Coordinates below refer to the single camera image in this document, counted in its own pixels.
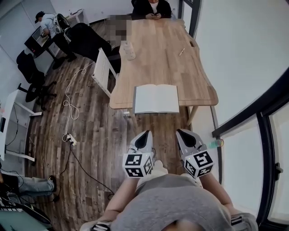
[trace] gray shirt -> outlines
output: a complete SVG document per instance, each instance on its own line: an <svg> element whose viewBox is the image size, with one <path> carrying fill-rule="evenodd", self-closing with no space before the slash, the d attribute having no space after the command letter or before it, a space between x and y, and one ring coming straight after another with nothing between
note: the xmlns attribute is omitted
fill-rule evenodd
<svg viewBox="0 0 289 231"><path fill-rule="evenodd" d="M177 175L164 175L141 185L136 197L112 222L112 231L161 231L177 220L197 223L208 231L257 231L253 215L230 217L207 190Z"/></svg>
<svg viewBox="0 0 289 231"><path fill-rule="evenodd" d="M53 24L53 19L55 18L55 16L55 14L45 14L42 17L42 21L40 22L42 30L47 28L49 30L51 38L56 35L55 25Z"/></svg>

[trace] white chair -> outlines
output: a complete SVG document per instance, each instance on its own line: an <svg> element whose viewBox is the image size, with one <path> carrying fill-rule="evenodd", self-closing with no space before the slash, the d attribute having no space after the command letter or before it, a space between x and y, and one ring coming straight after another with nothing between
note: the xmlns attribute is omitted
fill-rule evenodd
<svg viewBox="0 0 289 231"><path fill-rule="evenodd" d="M96 60L94 72L92 74L92 78L101 87L101 89L107 94L108 97L110 97L110 92L107 89L109 70L111 70L114 78L117 79L118 75L112 68L112 65L110 64L104 51L102 50L102 48L100 48L98 59Z"/></svg>

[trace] open notebook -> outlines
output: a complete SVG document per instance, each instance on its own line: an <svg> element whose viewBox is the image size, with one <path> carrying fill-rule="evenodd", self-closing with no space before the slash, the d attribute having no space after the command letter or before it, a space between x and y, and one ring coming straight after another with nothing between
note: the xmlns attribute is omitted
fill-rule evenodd
<svg viewBox="0 0 289 231"><path fill-rule="evenodd" d="M179 113L177 86L147 84L135 87L134 109L138 113Z"/></svg>

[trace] hand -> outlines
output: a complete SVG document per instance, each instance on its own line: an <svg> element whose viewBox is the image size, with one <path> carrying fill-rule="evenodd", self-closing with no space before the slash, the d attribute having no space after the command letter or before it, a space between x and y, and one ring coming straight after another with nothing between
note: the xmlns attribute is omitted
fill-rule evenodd
<svg viewBox="0 0 289 231"><path fill-rule="evenodd" d="M154 14L147 14L145 16L146 19L154 19Z"/></svg>
<svg viewBox="0 0 289 231"><path fill-rule="evenodd" d="M162 17L162 15L159 13L157 15L154 15L153 19L158 20Z"/></svg>

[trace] plastic bottle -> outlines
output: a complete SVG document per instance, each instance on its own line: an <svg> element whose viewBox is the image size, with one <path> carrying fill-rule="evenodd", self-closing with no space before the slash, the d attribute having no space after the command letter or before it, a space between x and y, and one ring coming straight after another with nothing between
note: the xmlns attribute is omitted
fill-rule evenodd
<svg viewBox="0 0 289 231"><path fill-rule="evenodd" d="M135 51L132 43L130 41L124 41L122 42L122 45L123 49L125 50L127 60L135 59Z"/></svg>
<svg viewBox="0 0 289 231"><path fill-rule="evenodd" d="M172 10L171 20L175 21L176 19L177 19L177 17L176 17L176 8L174 8Z"/></svg>
<svg viewBox="0 0 289 231"><path fill-rule="evenodd" d="M208 149L222 147L224 145L224 141L222 139L217 139L209 144L207 144Z"/></svg>

